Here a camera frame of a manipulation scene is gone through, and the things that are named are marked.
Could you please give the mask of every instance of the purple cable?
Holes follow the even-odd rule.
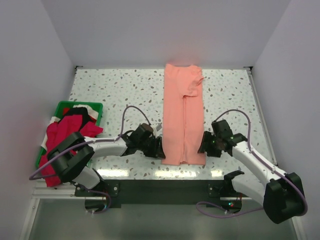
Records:
[[[252,149],[251,149],[251,142],[250,142],[250,137],[251,137],[251,122],[250,122],[250,118],[249,116],[244,112],[244,111],[241,111],[241,110],[238,110],[238,109],[230,109],[230,110],[227,110],[225,111],[224,113],[222,113],[220,116],[218,116],[214,121],[217,121],[219,118],[221,118],[223,115],[225,115],[226,113],[229,113],[229,112],[239,112],[239,113],[242,113],[247,121],[248,121],[248,134],[247,134],[247,143],[248,143],[248,149],[249,151],[252,153],[252,155],[259,161],[261,162],[265,167],[267,167],[269,170],[273,170],[273,168],[271,166],[269,166],[268,164],[266,164]],[[303,206],[304,206],[304,209],[303,209],[303,212],[298,215],[298,216],[303,216],[307,213],[308,211],[308,204],[307,204],[307,201],[306,201],[306,198],[305,196],[302,194],[302,192],[290,181],[288,180],[285,176],[283,176],[281,173],[279,173],[278,171],[274,171],[274,173],[276,175],[278,175],[280,178],[282,178],[283,180],[285,180],[296,192],[297,194],[299,195],[299,197],[301,198],[302,202],[303,202]],[[233,217],[237,217],[237,216],[240,216],[240,215],[243,215],[243,214],[248,214],[248,213],[252,213],[252,212],[255,212],[255,211],[258,211],[258,210],[262,210],[263,207],[259,207],[259,208],[255,208],[255,209],[252,209],[252,210],[248,210],[248,211],[244,211],[244,212],[240,212],[240,213],[236,213],[236,214],[232,214],[232,215],[227,215],[227,216],[220,216],[220,215],[213,215],[213,214],[210,214],[210,213],[207,213],[207,212],[204,212],[203,210],[199,209],[199,205],[203,205],[203,204],[208,204],[208,205],[212,205],[214,207],[218,207],[219,209],[223,209],[222,207],[219,207],[218,205],[214,204],[214,203],[210,203],[210,202],[205,202],[205,201],[200,201],[196,204],[196,209],[201,212],[202,214],[204,215],[207,215],[209,217],[212,217],[212,218],[218,218],[218,219],[226,219],[226,218],[233,218]]]
[[[85,187],[84,185],[82,185],[82,184],[77,184],[76,186],[77,186],[77,187],[80,186],[80,188],[82,188],[82,189],[84,189],[84,190],[86,190],[86,191],[88,191],[88,192],[90,192],[90,193],[104,195],[104,196],[106,197],[106,199],[109,200],[108,205],[105,205],[105,206],[104,206],[104,209],[102,209],[101,211],[94,211],[93,214],[102,214],[102,213],[104,213],[105,211],[107,211],[107,210],[110,208],[110,206],[111,206],[111,197],[110,197],[110,195],[109,195],[108,193],[103,192],[103,191],[91,190],[91,189],[89,189],[89,188],[86,188],[86,187]]]
[[[119,140],[124,132],[124,125],[125,125],[125,115],[126,115],[126,111],[129,108],[135,108],[137,110],[140,111],[140,113],[142,113],[142,115],[145,117],[146,121],[148,122],[149,125],[151,125],[149,119],[147,118],[146,114],[138,107],[136,106],[127,106],[124,110],[123,110],[123,114],[122,114],[122,118],[121,118],[121,131],[120,134],[118,135],[118,137],[116,139],[97,139],[96,142],[115,142],[117,140]],[[86,142],[81,142],[78,143],[76,145],[73,145],[69,148],[67,148],[66,150],[60,152],[58,155],[54,156],[52,159],[50,159],[48,162],[46,162],[44,165],[42,165],[41,167],[39,167],[34,173],[31,174],[31,176],[29,177],[29,180],[37,180],[37,179],[45,179],[45,178],[49,178],[49,177],[54,177],[56,175],[45,175],[45,176],[36,176],[37,174],[39,174],[43,169],[45,169],[48,165],[52,164],[55,160],[57,160],[58,158],[60,158],[62,155],[68,153],[69,151],[76,149],[78,147],[84,146],[84,145],[88,145],[88,144],[92,144],[94,141],[86,141]]]

